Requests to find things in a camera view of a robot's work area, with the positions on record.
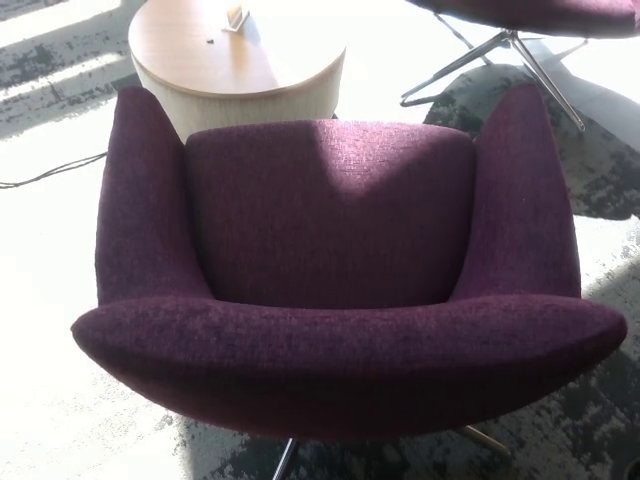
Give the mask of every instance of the chair seat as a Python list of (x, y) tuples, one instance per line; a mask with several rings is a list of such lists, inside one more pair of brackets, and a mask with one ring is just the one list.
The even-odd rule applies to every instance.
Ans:
[[(573, 217), (539, 91), (512, 89), (475, 142), (433, 128), (254, 125), (203, 133), (185, 146), (148, 92), (121, 92), (98, 216), (99, 306), (73, 325), (76, 342), (166, 408), (299, 439), (458, 428), (574, 380), (622, 342), (626, 323), (580, 299)], [(389, 171), (396, 175), (380, 175)], [(378, 201), (365, 202), (367, 195)], [(337, 200), (344, 210), (358, 205), (353, 222), (330, 203)], [(438, 211), (443, 201), (451, 218)], [(446, 225), (422, 218), (430, 215)], [(337, 221), (367, 234), (347, 246), (366, 245), (371, 265), (340, 249), (326, 255), (331, 237), (314, 243), (309, 232)], [(385, 228), (372, 228), (380, 222)], [(449, 244), (434, 247), (443, 232)], [(292, 233), (308, 244), (272, 241)], [(385, 245), (371, 248), (377, 236), (395, 252), (392, 261), (376, 256)], [(401, 247), (424, 270), (400, 262), (409, 282), (402, 272), (389, 275), (404, 258)], [(445, 261), (425, 262), (434, 252), (422, 248)], [(334, 255), (340, 261), (331, 269), (314, 263)], [(278, 261), (290, 259), (299, 265), (289, 278)], [(262, 268), (278, 288), (260, 277)], [(309, 272), (323, 281), (313, 284)], [(392, 294), (378, 297), (385, 278)], [(333, 279), (339, 288), (324, 283)], [(446, 294), (407, 296), (416, 282), (448, 283)], [(329, 296), (302, 296), (325, 287)]]
[(509, 30), (585, 38), (640, 31), (639, 0), (408, 0), (436, 13)]
[(149, 298), (100, 307), (73, 328), (95, 361), (178, 413), (323, 440), (505, 414), (598, 363), (625, 332), (606, 307), (538, 295), (351, 311)]

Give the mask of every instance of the power cord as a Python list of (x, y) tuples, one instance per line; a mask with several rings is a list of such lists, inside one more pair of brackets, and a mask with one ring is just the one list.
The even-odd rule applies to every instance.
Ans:
[(30, 178), (29, 180), (24, 180), (22, 182), (0, 182), (0, 190), (7, 190), (9, 188), (18, 188), (24, 185), (28, 185), (30, 183), (37, 182), (38, 180), (42, 180), (43, 178), (51, 177), (53, 175), (57, 175), (58, 173), (68, 172), (70, 170), (75, 170), (76, 168), (81, 168), (91, 163), (97, 162), (101, 158), (107, 156), (107, 152), (99, 153), (98, 155), (94, 155), (92, 157), (82, 158), (80, 160), (75, 160), (73, 162), (65, 163), (64, 165), (60, 165), (56, 168), (52, 168), (51, 170), (44, 172), (37, 177)]

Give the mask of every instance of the chair seat cushion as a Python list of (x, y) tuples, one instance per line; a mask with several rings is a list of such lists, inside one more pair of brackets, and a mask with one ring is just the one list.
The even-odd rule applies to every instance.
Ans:
[(638, 33), (638, 0), (408, 0), (435, 12), (511, 30), (620, 38)]
[(359, 440), (521, 408), (609, 355), (626, 323), (607, 307), (554, 296), (352, 311), (165, 297), (100, 307), (73, 333), (118, 380), (188, 417)]
[(451, 294), (473, 207), (467, 134), (274, 123), (198, 133), (186, 152), (194, 237), (216, 298), (381, 308)]

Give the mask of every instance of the small object on table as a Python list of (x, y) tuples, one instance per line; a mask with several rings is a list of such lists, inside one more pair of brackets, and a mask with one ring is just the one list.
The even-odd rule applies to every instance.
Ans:
[(227, 24), (224, 28), (230, 32), (237, 32), (249, 16), (247, 2), (244, 0), (227, 0), (225, 3), (227, 7), (225, 9)]

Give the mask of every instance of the wooden tabletop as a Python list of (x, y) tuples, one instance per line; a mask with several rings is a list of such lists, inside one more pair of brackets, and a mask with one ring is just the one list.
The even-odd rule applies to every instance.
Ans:
[(148, 0), (129, 29), (136, 61), (177, 90), (258, 96), (310, 81), (344, 53), (339, 22), (326, 3), (255, 0), (236, 33), (222, 29), (223, 3)]

